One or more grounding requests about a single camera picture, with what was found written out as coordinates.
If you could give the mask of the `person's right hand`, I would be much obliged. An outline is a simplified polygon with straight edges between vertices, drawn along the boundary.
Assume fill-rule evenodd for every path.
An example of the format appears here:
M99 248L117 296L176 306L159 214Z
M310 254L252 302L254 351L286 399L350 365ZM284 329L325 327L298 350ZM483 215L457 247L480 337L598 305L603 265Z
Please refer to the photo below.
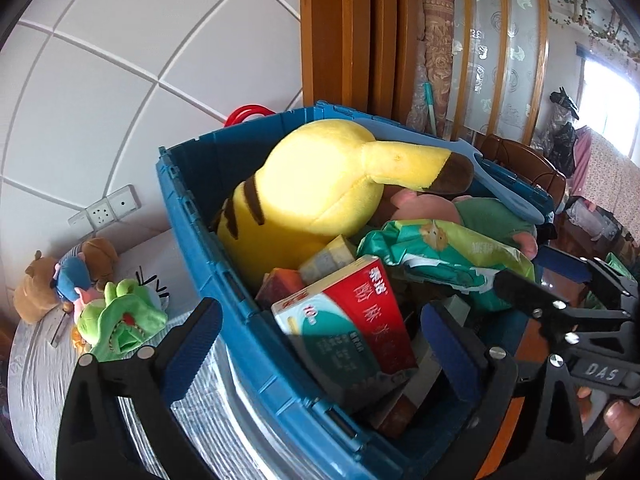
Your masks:
M582 422L586 422L592 409L592 391L587 387L577 389L578 408ZM639 408L626 400L612 401L603 411L605 425L612 431L614 441L610 446L617 455L634 431L639 421Z

